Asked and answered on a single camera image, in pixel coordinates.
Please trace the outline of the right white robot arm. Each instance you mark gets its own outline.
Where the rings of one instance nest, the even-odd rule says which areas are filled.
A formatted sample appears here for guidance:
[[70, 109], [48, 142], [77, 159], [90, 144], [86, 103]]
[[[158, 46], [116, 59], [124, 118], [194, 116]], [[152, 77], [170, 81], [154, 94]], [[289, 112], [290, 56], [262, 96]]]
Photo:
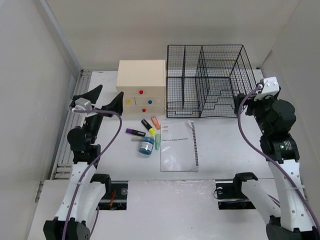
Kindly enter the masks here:
[[312, 212], [300, 177], [300, 154], [290, 130], [296, 122], [294, 106], [277, 96], [255, 100], [256, 94], [241, 93], [234, 97], [235, 114], [239, 118], [253, 116], [262, 133], [261, 154], [272, 172], [277, 198], [270, 197], [252, 172], [237, 173], [232, 193], [247, 197], [262, 217], [269, 240], [318, 240], [320, 223]]

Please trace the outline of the white instruction booklet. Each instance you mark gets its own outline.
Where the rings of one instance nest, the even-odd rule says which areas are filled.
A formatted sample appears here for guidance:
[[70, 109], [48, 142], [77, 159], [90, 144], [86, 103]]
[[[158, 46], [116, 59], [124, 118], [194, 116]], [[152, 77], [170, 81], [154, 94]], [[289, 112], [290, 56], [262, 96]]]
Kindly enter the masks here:
[[161, 125], [160, 170], [162, 172], [198, 172], [196, 129], [192, 120]]

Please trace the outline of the aluminium rail left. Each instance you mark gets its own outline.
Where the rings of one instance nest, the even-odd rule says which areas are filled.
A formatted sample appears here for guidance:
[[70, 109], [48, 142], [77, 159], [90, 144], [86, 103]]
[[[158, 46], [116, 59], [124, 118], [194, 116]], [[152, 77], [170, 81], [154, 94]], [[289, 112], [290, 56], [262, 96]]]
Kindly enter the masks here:
[[72, 86], [66, 100], [66, 115], [60, 125], [55, 152], [48, 174], [49, 180], [65, 180], [68, 178], [69, 168], [73, 162], [73, 153], [67, 141], [67, 134], [74, 127], [81, 125], [82, 121], [80, 115], [74, 114], [69, 110], [69, 105], [74, 95], [81, 95], [89, 90], [91, 76], [91, 71], [83, 69], [79, 72], [77, 79], [71, 81]]

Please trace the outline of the small beige eraser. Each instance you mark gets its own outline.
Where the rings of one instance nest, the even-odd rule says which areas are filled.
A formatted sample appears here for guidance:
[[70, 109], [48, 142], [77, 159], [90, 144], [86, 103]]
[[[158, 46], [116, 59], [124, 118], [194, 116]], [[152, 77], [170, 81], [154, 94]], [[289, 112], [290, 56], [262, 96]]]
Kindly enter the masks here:
[[142, 140], [142, 137], [141, 136], [133, 136], [131, 138], [132, 141], [141, 141]]

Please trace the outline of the orange highlighter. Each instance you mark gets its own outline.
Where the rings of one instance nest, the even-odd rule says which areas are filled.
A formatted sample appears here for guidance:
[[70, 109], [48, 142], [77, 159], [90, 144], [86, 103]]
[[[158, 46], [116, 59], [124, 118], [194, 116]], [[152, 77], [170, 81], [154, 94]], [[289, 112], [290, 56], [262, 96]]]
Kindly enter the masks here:
[[155, 128], [157, 130], [160, 130], [161, 129], [161, 125], [160, 125], [158, 119], [155, 116], [152, 116], [150, 119], [151, 119], [152, 123], [154, 124]]

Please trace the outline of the green highlighter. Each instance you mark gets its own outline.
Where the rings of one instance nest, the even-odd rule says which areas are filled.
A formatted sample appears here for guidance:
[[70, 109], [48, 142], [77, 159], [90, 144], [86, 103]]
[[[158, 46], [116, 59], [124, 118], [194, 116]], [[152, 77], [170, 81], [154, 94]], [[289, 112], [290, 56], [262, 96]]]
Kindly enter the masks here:
[[160, 146], [161, 146], [161, 135], [159, 133], [157, 133], [155, 135], [154, 140], [155, 140], [154, 147], [156, 150], [159, 150]]

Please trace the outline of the purple black highlighter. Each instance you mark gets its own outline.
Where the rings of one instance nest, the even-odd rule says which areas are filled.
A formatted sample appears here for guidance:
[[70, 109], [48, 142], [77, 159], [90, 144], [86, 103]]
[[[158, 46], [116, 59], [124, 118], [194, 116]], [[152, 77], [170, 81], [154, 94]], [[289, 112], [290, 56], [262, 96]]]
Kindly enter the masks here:
[[129, 134], [129, 135], [133, 135], [133, 136], [138, 136], [138, 137], [145, 137], [146, 136], [145, 132], [139, 131], [139, 130], [135, 130], [135, 129], [131, 129], [131, 128], [127, 128], [125, 130], [125, 133]]

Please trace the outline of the yellow black highlighter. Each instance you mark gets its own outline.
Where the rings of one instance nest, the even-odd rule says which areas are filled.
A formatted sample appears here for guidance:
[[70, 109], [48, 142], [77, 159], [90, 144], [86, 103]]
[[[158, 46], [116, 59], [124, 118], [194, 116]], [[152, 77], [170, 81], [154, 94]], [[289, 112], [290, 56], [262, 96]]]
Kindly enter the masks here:
[[141, 123], [152, 136], [156, 134], [156, 130], [145, 119], [141, 120]]

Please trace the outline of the beige wooden drawer cabinet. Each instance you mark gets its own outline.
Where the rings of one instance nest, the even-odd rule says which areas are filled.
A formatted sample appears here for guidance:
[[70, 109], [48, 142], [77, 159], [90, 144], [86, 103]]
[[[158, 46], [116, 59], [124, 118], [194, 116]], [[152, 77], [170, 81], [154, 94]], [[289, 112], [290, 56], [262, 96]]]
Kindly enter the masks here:
[[116, 87], [165, 87], [166, 103], [166, 61], [120, 60]]

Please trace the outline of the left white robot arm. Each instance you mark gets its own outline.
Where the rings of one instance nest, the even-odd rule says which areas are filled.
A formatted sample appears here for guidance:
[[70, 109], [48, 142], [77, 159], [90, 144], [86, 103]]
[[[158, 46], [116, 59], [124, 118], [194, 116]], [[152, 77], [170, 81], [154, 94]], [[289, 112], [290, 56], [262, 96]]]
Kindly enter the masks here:
[[97, 173], [99, 161], [106, 149], [96, 144], [98, 132], [105, 117], [118, 119], [123, 113], [121, 91], [101, 108], [96, 103], [102, 85], [72, 97], [70, 110], [84, 116], [83, 124], [72, 128], [67, 141], [73, 153], [73, 164], [64, 198], [52, 220], [46, 220], [43, 233], [47, 240], [89, 240], [97, 222], [99, 203], [112, 192], [108, 174]]

